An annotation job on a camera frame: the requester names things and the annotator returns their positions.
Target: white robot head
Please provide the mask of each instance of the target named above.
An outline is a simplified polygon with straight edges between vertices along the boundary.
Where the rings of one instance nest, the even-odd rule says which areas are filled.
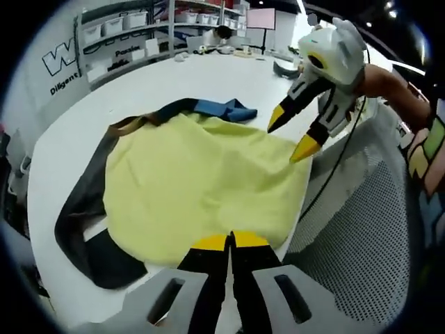
[[[336,29],[311,32],[298,42],[300,53],[312,70],[339,86],[354,85],[364,67],[366,44],[349,21],[334,18]]]

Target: logo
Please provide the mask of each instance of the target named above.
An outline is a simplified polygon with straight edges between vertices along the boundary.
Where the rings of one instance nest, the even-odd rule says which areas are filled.
[[[70,75],[68,78],[63,80],[62,82],[58,82],[53,88],[51,88],[51,95],[56,94],[58,91],[65,89],[65,87],[73,80],[79,78],[79,73],[75,72],[74,74]]]
[[[68,44],[64,42],[58,45],[54,51],[45,54],[42,61],[52,77],[62,70],[63,65],[73,64],[76,61],[74,38],[71,37]]]
[[[133,47],[130,47],[129,49],[125,49],[125,50],[122,50],[122,51],[116,51],[115,56],[116,57],[117,56],[121,56],[123,54],[128,54],[129,52],[133,52],[133,51],[136,51],[136,50],[140,50],[140,47],[139,46],[133,46]]]

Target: human arm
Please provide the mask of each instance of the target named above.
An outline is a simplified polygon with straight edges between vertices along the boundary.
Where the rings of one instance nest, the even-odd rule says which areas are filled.
[[[427,126],[430,105],[415,97],[399,78],[381,67],[366,64],[364,80],[355,92],[367,97],[385,98],[413,132]]]

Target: dark gray fabric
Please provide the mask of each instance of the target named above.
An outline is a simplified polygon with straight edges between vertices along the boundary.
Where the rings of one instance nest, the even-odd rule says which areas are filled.
[[[117,137],[103,137],[63,205],[54,229],[58,245],[73,265],[104,289],[124,287],[147,273],[144,264],[121,250],[107,230],[88,242],[83,238],[86,223],[106,214],[102,200],[105,165],[117,142]]]

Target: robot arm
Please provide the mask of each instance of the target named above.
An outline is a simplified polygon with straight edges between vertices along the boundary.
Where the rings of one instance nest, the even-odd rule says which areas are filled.
[[[346,116],[356,99],[353,91],[364,77],[366,44],[362,37],[351,22],[337,18],[332,22],[336,29],[320,29],[300,39],[300,53],[307,65],[269,122],[271,133],[323,94],[318,101],[319,116],[297,144],[292,162],[320,150],[328,136],[336,136],[348,124]]]

